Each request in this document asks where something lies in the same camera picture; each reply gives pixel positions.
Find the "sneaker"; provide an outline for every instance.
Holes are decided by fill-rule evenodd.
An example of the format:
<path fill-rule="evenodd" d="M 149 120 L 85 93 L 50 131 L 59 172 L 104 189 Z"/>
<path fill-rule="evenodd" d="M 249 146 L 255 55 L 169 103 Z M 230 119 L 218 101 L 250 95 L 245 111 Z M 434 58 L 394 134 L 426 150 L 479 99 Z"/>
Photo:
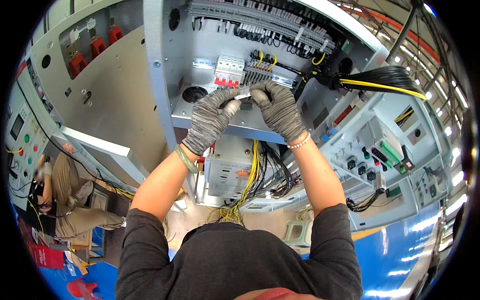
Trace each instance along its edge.
<path fill-rule="evenodd" d="M 78 199 L 79 203 L 85 204 L 87 197 L 92 193 L 92 191 L 93 182 L 89 180 L 78 190 L 78 192 L 75 193 L 75 198 Z"/>

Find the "red stool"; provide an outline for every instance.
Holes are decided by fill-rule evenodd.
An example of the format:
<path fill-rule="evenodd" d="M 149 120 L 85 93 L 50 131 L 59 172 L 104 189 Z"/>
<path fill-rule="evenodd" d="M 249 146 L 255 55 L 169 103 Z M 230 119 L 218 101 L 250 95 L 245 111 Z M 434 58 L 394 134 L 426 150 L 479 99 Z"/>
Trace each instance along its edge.
<path fill-rule="evenodd" d="M 74 79 L 83 69 L 85 69 L 85 67 L 87 67 L 87 63 L 85 62 L 84 56 L 81 53 L 75 55 L 68 65 L 70 66 L 70 72 L 72 73 Z"/>
<path fill-rule="evenodd" d="M 108 31 L 108 40 L 110 42 L 110 46 L 112 46 L 113 43 L 118 41 L 123 37 L 123 33 L 120 29 L 120 27 L 114 27 L 113 29 Z"/>
<path fill-rule="evenodd" d="M 103 39 L 99 37 L 90 44 L 90 49 L 92 50 L 92 60 L 94 60 L 100 53 L 107 50 L 107 46 L 105 46 Z"/>
<path fill-rule="evenodd" d="M 93 289 L 97 287 L 95 282 L 84 283 L 83 277 L 67 283 L 68 292 L 75 298 L 83 298 L 85 300 L 102 300 L 93 296 Z"/>

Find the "gray knit glove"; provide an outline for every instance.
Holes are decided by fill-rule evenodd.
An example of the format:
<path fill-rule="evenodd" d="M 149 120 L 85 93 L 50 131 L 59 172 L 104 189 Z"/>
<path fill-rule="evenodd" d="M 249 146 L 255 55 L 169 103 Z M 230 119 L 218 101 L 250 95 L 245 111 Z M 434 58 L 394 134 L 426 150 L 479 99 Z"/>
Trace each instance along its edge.
<path fill-rule="evenodd" d="M 190 151 L 202 156 L 205 150 L 222 135 L 228 122 L 240 108 L 240 100 L 231 100 L 239 93 L 238 89 L 216 90 L 193 105 L 192 127 L 182 141 Z M 225 101 L 229 103 L 222 113 L 218 114 L 217 109 Z"/>
<path fill-rule="evenodd" d="M 280 134 L 285 142 L 291 143 L 305 132 L 289 90 L 269 80 L 252 85 L 250 94 L 260 107 L 268 128 Z"/>

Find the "person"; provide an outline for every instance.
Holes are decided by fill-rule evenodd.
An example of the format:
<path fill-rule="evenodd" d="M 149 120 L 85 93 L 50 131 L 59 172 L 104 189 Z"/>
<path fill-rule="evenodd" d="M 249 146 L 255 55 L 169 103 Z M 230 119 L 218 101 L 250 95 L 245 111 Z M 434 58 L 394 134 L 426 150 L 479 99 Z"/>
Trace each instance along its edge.
<path fill-rule="evenodd" d="M 124 226 L 125 219 L 100 208 L 77 206 L 84 204 L 92 193 L 93 183 L 80 186 L 78 171 L 71 157 L 60 153 L 53 165 L 45 162 L 38 169 L 28 200 L 37 205 L 42 223 L 55 220 L 55 239 L 67 241 L 95 227 L 113 230 Z"/>
<path fill-rule="evenodd" d="M 241 104 L 231 100 L 238 90 L 215 91 L 195 103 L 187 137 L 148 176 L 133 199 L 116 299 L 345 300 L 362 296 L 342 185 L 309 138 L 293 94 L 272 81 L 254 84 L 250 92 L 268 127 L 295 146 L 292 152 L 315 216 L 310 258 L 302 260 L 272 233 L 225 222 L 187 233 L 169 261 L 161 221 L 187 176 L 187 165 L 221 136 Z M 218 114 L 225 101 L 229 102 Z"/>

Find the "orange beam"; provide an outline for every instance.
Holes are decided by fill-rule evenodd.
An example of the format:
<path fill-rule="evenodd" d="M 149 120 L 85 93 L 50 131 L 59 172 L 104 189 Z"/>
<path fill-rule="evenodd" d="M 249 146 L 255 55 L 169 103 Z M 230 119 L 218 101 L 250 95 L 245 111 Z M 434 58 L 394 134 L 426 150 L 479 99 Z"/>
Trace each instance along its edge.
<path fill-rule="evenodd" d="M 360 17 L 363 17 L 367 20 L 369 20 L 370 18 L 364 14 L 363 12 L 358 12 L 356 10 L 353 10 L 353 9 L 350 9 L 350 8 L 346 8 L 344 6 L 341 6 L 341 8 L 345 11 L 348 11 L 348 12 L 352 12 L 356 15 L 359 15 Z M 389 17 L 387 16 L 384 16 L 382 15 L 381 13 L 378 13 L 376 11 L 372 11 L 372 10 L 369 10 L 367 8 L 364 8 L 362 7 L 362 10 L 366 10 L 369 12 L 370 15 L 372 15 L 374 18 L 380 20 L 380 21 L 383 21 L 387 24 L 389 24 L 393 29 L 397 30 L 398 32 L 400 32 L 403 28 L 403 25 L 400 24 L 399 22 L 393 20 L 393 19 L 390 19 Z M 418 35 L 416 35 L 415 33 L 413 33 L 411 30 L 407 33 L 407 37 L 413 41 L 414 43 L 418 43 L 420 45 L 420 47 L 425 51 L 425 53 L 427 53 L 428 55 L 430 55 L 430 57 L 436 61 L 438 64 L 440 64 L 440 56 L 424 41 L 422 40 L 421 38 L 419 38 Z"/>

